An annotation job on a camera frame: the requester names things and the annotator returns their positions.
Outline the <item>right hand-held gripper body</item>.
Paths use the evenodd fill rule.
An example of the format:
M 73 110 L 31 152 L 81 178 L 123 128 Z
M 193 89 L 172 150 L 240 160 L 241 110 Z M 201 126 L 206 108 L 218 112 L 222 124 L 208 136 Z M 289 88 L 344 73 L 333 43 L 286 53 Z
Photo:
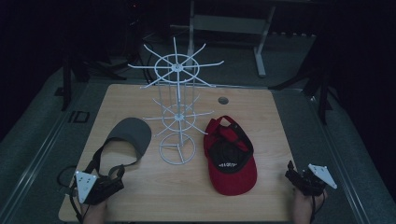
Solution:
M 327 166 L 309 163 L 308 168 L 298 175 L 295 187 L 305 196 L 319 196 L 327 186 L 337 189 L 338 186 L 332 178 Z

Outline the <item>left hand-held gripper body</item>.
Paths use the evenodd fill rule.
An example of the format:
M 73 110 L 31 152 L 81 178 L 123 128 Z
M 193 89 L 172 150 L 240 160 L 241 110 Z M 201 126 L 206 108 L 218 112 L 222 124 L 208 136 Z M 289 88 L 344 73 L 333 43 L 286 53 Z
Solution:
M 115 185 L 108 178 L 99 178 L 81 171 L 76 171 L 75 178 L 80 203 L 97 205 L 116 192 Z

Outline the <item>grey sun visor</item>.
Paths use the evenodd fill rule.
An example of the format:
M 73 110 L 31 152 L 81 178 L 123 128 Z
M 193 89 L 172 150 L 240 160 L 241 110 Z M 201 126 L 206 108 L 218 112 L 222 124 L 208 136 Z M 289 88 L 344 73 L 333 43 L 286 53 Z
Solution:
M 123 141 L 129 143 L 134 148 L 136 160 L 129 164 L 117 165 L 109 171 L 108 175 L 101 175 L 100 163 L 102 153 L 105 146 L 112 141 Z M 92 160 L 84 170 L 84 173 L 91 174 L 92 171 L 95 170 L 100 178 L 106 178 L 107 176 L 119 176 L 122 178 L 126 167 L 135 165 L 142 159 L 149 147 L 150 141 L 151 129 L 145 121 L 138 118 L 123 119 L 110 131 L 105 142 L 93 154 Z

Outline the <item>person's right hand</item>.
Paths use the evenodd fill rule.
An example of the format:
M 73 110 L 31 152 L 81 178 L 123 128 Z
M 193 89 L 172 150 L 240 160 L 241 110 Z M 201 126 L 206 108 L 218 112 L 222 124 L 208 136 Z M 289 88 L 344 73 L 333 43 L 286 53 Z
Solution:
M 326 190 L 320 196 L 305 196 L 299 189 L 293 190 L 291 217 L 294 224 L 311 224 L 313 216 L 321 209 L 328 193 Z

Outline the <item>person's left hand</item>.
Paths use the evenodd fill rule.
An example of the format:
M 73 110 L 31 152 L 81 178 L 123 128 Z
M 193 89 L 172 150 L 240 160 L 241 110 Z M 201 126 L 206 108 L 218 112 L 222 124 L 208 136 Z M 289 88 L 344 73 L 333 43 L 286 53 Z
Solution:
M 106 221 L 107 201 L 97 205 L 80 205 L 83 224 L 105 224 Z

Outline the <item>red baseball cap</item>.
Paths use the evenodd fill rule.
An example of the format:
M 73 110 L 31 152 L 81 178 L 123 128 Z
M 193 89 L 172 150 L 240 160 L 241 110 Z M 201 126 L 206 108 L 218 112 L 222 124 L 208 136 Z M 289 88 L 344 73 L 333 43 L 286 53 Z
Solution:
M 205 129 L 204 151 L 210 181 L 218 193 L 236 196 L 255 186 L 258 172 L 254 147 L 234 119 L 221 116 L 209 121 Z

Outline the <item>black stand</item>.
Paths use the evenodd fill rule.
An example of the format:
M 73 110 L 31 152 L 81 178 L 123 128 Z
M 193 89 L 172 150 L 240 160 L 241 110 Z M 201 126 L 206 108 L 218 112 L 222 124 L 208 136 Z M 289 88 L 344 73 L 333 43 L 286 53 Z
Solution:
M 78 82 L 88 82 L 90 80 L 90 75 L 88 73 L 89 68 L 93 68 L 105 77 L 125 80 L 125 77 L 116 75 L 109 68 L 99 64 L 82 53 L 66 52 L 63 57 L 63 85 L 55 92 L 56 96 L 63 97 L 62 111 L 65 111 L 71 103 L 72 75 L 75 75 L 75 79 Z
M 296 76 L 275 86 L 270 86 L 269 90 L 281 91 L 292 84 L 307 78 L 308 81 L 303 88 L 303 94 L 313 98 L 317 91 L 319 91 L 318 117 L 320 118 L 320 121 L 326 125 L 327 96 L 329 93 L 328 88 L 332 67 L 333 64 L 330 61 L 314 63 L 312 60 L 306 59 L 299 68 Z

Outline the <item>black floor bracket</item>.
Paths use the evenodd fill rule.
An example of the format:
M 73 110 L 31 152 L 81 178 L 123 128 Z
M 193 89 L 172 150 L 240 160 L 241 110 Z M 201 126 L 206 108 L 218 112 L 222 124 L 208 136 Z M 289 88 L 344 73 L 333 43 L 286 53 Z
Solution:
M 69 116 L 68 123 L 86 123 L 91 113 L 86 111 L 73 111 Z

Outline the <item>grey metal desk frame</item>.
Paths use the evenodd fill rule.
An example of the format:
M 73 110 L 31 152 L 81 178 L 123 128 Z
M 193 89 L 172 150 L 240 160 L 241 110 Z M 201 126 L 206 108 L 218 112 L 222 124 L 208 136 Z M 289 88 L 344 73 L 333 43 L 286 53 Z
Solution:
M 267 13 L 265 19 L 248 19 L 225 16 L 211 16 L 195 13 L 195 0 L 190 0 L 190 23 L 189 23 L 189 45 L 187 54 L 189 56 L 195 53 L 194 49 L 194 31 L 212 31 L 226 32 L 236 34 L 259 35 L 261 40 L 257 46 L 253 48 L 253 54 L 256 61 L 259 77 L 265 77 L 264 60 L 262 51 L 264 43 L 269 34 L 269 28 L 274 17 L 276 7 L 272 6 Z

